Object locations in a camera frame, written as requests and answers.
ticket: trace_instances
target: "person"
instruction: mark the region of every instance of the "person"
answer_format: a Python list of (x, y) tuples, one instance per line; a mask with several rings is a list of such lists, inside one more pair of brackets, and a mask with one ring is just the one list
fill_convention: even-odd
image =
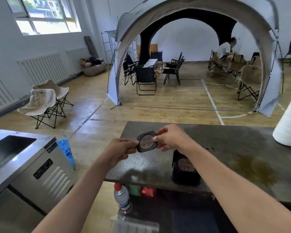
[[(187, 156), (238, 233), (291, 233), (291, 212), (287, 208), (226, 167), (177, 125), (164, 126), (153, 140), (159, 142), (158, 148), (163, 152), (178, 149)], [(33, 233), (80, 233), (106, 174), (135, 153), (138, 144), (138, 141), (113, 139)]]
[(231, 38), (228, 42), (221, 44), (216, 51), (219, 59), (226, 59), (230, 55), (233, 56), (234, 53), (231, 52), (231, 49), (236, 45), (236, 43), (236, 38)]

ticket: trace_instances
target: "circular copper pattern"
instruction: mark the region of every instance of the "circular copper pattern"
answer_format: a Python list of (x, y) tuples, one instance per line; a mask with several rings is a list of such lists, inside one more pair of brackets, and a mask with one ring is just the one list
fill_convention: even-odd
[(193, 164), (187, 158), (180, 159), (178, 165), (182, 171), (193, 172), (195, 169)]
[(153, 137), (151, 135), (145, 135), (140, 139), (140, 147), (143, 149), (150, 148), (153, 145)]

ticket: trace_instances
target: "container lid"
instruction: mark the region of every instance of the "container lid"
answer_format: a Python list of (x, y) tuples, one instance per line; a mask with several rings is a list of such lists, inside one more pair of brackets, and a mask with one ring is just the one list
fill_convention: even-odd
[(115, 184), (114, 184), (114, 189), (115, 189), (116, 191), (120, 191), (120, 190), (122, 189), (122, 184), (120, 184), (120, 183), (115, 183)]

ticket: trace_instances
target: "plastic bottle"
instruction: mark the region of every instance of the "plastic bottle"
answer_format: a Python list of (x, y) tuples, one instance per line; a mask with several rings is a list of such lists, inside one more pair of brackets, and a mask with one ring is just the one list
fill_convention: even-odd
[(129, 198), (128, 190), (120, 183), (114, 184), (114, 199), (122, 212), (127, 213), (132, 209), (132, 203)]

